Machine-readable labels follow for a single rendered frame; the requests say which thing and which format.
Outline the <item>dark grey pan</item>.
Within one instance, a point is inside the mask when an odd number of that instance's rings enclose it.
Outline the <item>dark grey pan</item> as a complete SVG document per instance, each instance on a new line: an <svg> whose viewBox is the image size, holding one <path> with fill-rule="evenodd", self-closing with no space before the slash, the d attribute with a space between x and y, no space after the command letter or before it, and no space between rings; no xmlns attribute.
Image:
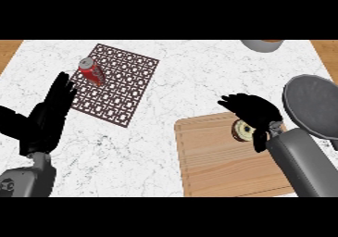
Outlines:
<svg viewBox="0 0 338 237"><path fill-rule="evenodd" d="M329 140L338 152L338 85L315 75L295 76L283 86L281 103L292 123Z"/></svg>

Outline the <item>brown patterned placemat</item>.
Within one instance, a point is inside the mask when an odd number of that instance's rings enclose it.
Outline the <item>brown patterned placemat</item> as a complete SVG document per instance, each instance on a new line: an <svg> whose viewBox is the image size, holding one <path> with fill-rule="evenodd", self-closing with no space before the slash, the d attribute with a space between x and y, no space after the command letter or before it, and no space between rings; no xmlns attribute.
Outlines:
<svg viewBox="0 0 338 237"><path fill-rule="evenodd" d="M105 44L96 44L88 57L100 66L105 82L94 85L81 71L69 76L76 94L71 108L127 127L159 61Z"/></svg>

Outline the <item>cupcake with pale frosting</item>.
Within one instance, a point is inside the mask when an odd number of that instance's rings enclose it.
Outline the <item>cupcake with pale frosting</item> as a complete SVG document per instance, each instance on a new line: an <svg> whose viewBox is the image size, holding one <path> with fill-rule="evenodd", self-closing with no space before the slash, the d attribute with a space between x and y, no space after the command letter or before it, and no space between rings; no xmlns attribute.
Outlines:
<svg viewBox="0 0 338 237"><path fill-rule="evenodd" d="M249 142L253 139L253 128L237 119L231 125L231 135L239 142Z"/></svg>

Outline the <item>red can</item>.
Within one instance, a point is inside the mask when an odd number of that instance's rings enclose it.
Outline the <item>red can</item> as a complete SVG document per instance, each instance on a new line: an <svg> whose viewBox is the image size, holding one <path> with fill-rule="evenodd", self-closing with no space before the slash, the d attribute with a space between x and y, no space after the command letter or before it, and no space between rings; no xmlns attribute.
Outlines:
<svg viewBox="0 0 338 237"><path fill-rule="evenodd" d="M102 86L105 83L105 76L96 61L85 57L78 63L78 71L81 71L84 78L96 85Z"/></svg>

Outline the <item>grey bowl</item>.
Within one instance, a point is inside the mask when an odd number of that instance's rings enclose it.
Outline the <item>grey bowl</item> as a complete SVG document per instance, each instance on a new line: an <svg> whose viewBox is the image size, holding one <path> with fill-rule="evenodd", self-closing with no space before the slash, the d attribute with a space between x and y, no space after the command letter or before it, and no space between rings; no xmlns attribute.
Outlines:
<svg viewBox="0 0 338 237"><path fill-rule="evenodd" d="M281 40L276 41L264 41L264 40L242 40L242 44L255 52L258 53L270 53L273 52L280 44L283 43Z"/></svg>

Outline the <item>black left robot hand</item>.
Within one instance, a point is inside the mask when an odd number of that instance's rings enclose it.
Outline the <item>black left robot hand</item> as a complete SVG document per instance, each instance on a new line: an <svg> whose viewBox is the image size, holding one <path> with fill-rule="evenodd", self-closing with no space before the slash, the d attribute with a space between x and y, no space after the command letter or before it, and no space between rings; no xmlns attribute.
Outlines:
<svg viewBox="0 0 338 237"><path fill-rule="evenodd" d="M68 74L60 72L28 116L22 116L0 106L0 133L19 141L19 155L41 152L48 154L56 148L65 126L66 113L76 90Z"/></svg>

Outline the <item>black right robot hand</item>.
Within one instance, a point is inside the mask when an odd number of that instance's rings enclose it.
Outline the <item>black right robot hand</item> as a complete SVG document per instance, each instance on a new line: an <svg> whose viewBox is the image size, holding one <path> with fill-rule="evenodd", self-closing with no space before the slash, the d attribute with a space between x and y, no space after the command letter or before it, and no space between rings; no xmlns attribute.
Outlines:
<svg viewBox="0 0 338 237"><path fill-rule="evenodd" d="M270 123L283 120L276 106L259 96L246 94L221 95L217 103L234 113L253 128L253 151L265 150Z"/></svg>

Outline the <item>wooden cutting board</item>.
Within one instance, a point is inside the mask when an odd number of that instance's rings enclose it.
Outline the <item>wooden cutting board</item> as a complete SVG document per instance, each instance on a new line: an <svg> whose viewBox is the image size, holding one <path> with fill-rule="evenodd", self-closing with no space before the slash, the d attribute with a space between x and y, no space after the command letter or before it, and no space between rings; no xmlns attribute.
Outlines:
<svg viewBox="0 0 338 237"><path fill-rule="evenodd" d="M224 112L174 124L183 195L277 196L292 193L267 151L231 135L237 117Z"/></svg>

